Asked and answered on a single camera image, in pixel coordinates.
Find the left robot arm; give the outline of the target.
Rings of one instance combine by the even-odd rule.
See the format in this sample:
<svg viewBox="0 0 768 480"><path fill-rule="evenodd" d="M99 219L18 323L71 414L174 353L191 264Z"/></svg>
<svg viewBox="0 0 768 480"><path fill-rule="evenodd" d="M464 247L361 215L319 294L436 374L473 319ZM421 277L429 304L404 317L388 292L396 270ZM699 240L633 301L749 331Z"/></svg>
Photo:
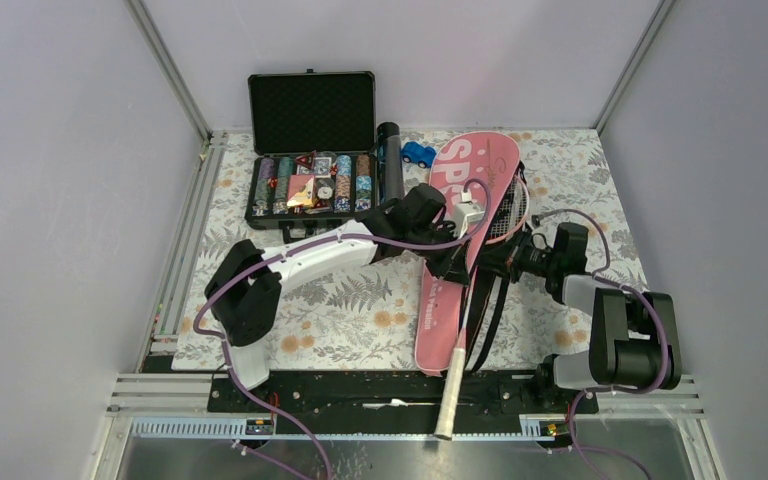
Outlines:
<svg viewBox="0 0 768 480"><path fill-rule="evenodd" d="M343 225L291 244L260 249L250 240L232 246L208 281L205 305L193 322L220 340L232 398L248 411L269 401L270 368L264 337L283 294L338 270L371 265L405 251L424 258L435 277L467 284L469 242L487 221L483 205L464 188L449 205L427 183L403 198L362 211Z"/></svg>

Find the black shuttlecock tube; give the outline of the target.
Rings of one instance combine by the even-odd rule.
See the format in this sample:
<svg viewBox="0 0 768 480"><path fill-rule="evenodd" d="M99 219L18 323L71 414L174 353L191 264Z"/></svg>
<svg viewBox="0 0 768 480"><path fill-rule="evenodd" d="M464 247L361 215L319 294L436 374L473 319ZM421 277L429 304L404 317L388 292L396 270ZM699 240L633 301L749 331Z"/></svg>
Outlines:
<svg viewBox="0 0 768 480"><path fill-rule="evenodd" d="M400 127L383 122L377 127L377 158L379 161L379 203L402 199L404 193Z"/></svg>

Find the pink racket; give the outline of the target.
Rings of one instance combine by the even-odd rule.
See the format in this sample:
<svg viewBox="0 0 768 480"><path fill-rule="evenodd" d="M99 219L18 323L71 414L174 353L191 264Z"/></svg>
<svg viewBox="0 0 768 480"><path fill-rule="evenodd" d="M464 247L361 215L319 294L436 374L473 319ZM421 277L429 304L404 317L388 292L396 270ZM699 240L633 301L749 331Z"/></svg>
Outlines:
<svg viewBox="0 0 768 480"><path fill-rule="evenodd" d="M522 231L527 223L529 202L527 184L521 174L515 174L492 221L488 224L486 235L479 238L478 252L489 245L503 243ZM475 286L478 285L482 289L481 284L484 283L484 280L478 279L479 260L475 259L468 267L469 282L462 291L458 337L452 351L434 430L436 438L446 441L453 438L462 379L474 351L477 335L484 323L489 295L494 284L494 280L490 280L488 292L479 292L476 296Z"/></svg>

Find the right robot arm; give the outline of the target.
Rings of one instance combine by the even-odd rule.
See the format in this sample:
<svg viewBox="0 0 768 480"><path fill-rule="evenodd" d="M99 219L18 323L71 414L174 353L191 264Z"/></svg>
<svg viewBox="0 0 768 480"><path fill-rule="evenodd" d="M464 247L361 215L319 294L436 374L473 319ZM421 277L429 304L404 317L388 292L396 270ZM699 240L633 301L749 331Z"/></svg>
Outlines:
<svg viewBox="0 0 768 480"><path fill-rule="evenodd" d="M550 247L535 246L531 233L523 231L478 256L480 272L511 283L525 274L542 278L554 301L591 319L587 350L550 356L538 368L533 396L549 412L567 405L573 390L648 393L672 390L682 377L671 296L587 272L587 245L586 227L564 222Z"/></svg>

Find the pink racket bag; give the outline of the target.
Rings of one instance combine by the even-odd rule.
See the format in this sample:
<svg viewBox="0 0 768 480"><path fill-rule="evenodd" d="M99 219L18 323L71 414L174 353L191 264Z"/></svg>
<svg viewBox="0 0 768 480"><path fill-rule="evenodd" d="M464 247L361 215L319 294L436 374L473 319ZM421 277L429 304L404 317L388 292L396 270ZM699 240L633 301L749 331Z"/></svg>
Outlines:
<svg viewBox="0 0 768 480"><path fill-rule="evenodd" d="M447 220L451 220L455 196L464 190L494 215L519 164L519 146L510 136L496 131L464 133L438 151L429 184L445 197ZM439 376L449 368L458 337L462 291L462 285L423 271L414 359L429 376Z"/></svg>

